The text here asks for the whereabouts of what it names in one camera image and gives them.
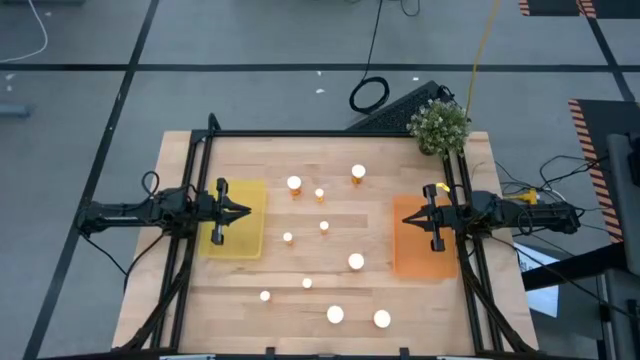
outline gray floor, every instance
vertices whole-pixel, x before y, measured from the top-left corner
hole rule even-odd
[[[149,0],[88,0],[82,7],[40,7],[49,47],[25,62],[125,64],[148,4]],[[376,4],[161,1],[141,63],[362,63]],[[373,62],[469,64],[490,6],[490,0],[423,1],[421,15],[407,18],[397,2],[387,1]],[[600,23],[619,63],[639,65],[640,46],[632,34],[638,33],[640,20]],[[28,7],[0,5],[0,59],[32,51],[40,43]],[[606,64],[584,18],[527,18],[515,1],[502,5],[483,63]],[[0,71],[0,102],[35,107],[27,120],[0,120],[0,346],[5,358],[22,356],[123,75]],[[435,80],[449,86],[463,104],[470,78],[462,72],[371,75],[388,79],[392,99]],[[154,167],[162,133],[204,127],[209,112],[215,112],[226,129],[344,129],[360,118],[347,99],[361,76],[331,71],[138,72],[95,199],[141,197],[139,178]],[[625,78],[640,96],[640,74]],[[360,100],[365,103],[375,96],[369,91]],[[490,132],[495,158],[512,175],[538,183],[542,162],[556,154],[581,154],[567,106],[570,98],[622,100],[608,73],[480,73],[471,110],[473,127]],[[550,174],[563,171],[561,166],[549,169]],[[556,189],[577,205],[597,206],[584,174]],[[583,219],[603,225],[597,212]],[[136,236],[135,231],[112,230],[95,239],[127,264]],[[575,253],[608,241],[605,233],[585,228],[574,236],[543,236]],[[532,239],[523,241],[545,248]],[[571,302],[578,295],[568,296]],[[108,350],[121,299],[121,274],[80,242],[40,355]],[[593,342],[547,320],[536,321],[544,350],[595,357]]]

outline wooden tabletop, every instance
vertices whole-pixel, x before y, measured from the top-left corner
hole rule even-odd
[[[165,133],[156,167],[161,188],[180,185],[188,139],[188,132]],[[488,135],[472,133],[465,151],[473,189],[500,193]],[[366,166],[367,175],[354,188],[350,169],[356,163]],[[460,275],[429,281],[392,273],[392,197],[421,195],[423,185],[445,180],[442,161],[420,154],[413,139],[215,138],[210,164],[210,182],[221,176],[266,182],[264,246],[259,260],[196,257],[181,352],[261,354],[273,346],[278,354],[396,355],[399,347],[408,347],[412,355],[473,354]],[[291,175],[303,181],[297,200],[286,187]],[[317,187],[325,190],[323,204],[315,201]],[[318,230],[322,220],[331,226],[325,236]],[[285,231],[295,234],[294,246],[282,243]],[[137,252],[158,234],[158,229],[143,229]],[[512,241],[508,230],[494,235]],[[168,243],[159,243],[131,275],[114,346],[128,340],[156,305]],[[348,268],[346,259],[354,252],[366,259],[360,272]],[[485,240],[485,252],[497,306],[537,347],[513,249]],[[313,279],[310,290],[301,286],[305,277]],[[271,292],[269,303],[260,301],[262,290]],[[330,305],[344,309],[342,323],[327,321]],[[378,309],[391,314],[389,328],[373,324]],[[480,303],[478,309],[485,348],[490,348],[486,313]],[[170,309],[167,329],[172,314]]]

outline green plant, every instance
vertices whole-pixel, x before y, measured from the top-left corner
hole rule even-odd
[[[416,138],[420,151],[427,155],[449,156],[462,153],[469,135],[465,110],[458,104],[429,100],[429,107],[411,116],[407,130]]]

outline orange and black striped tape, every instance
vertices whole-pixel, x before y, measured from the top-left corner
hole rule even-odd
[[[571,111],[571,117],[573,118],[573,124],[576,127],[578,133],[578,140],[580,141],[580,147],[582,147],[582,153],[587,161],[595,161],[598,156],[595,153],[591,136],[589,135],[589,129],[587,129],[587,123],[584,121],[584,115],[582,114],[582,108],[575,99],[569,100],[569,110]],[[622,241],[622,229],[620,228],[620,221],[613,208],[613,202],[609,195],[607,183],[602,174],[599,165],[594,166],[589,170],[591,176],[591,182],[596,190],[596,198],[598,203],[604,209],[602,215],[604,216],[604,222],[606,224],[607,232],[609,233],[609,239],[612,242]]]
[[[529,16],[531,14],[529,12],[529,2],[527,0],[519,0],[519,5],[520,5],[520,13],[522,13],[522,15]]]
[[[592,0],[576,0],[580,14],[590,18],[596,18],[596,8],[593,6]]]

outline white cable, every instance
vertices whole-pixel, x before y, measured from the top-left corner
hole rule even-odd
[[[42,45],[42,47],[38,51],[34,51],[31,54],[27,54],[27,55],[15,57],[15,58],[9,58],[9,59],[0,60],[0,64],[12,62],[12,61],[24,60],[24,59],[32,57],[34,55],[38,55],[38,54],[40,54],[41,52],[43,52],[47,48],[47,45],[49,45],[49,35],[47,35],[47,29],[44,28],[44,24],[42,23],[42,20],[40,20],[40,16],[38,16],[38,12],[36,11],[36,7],[33,6],[33,0],[27,0],[27,1],[29,2],[29,6],[31,6],[31,10],[33,11],[33,15],[35,15],[36,20],[38,20],[38,24],[40,24],[40,29],[42,29],[42,36],[44,36],[44,44]]]

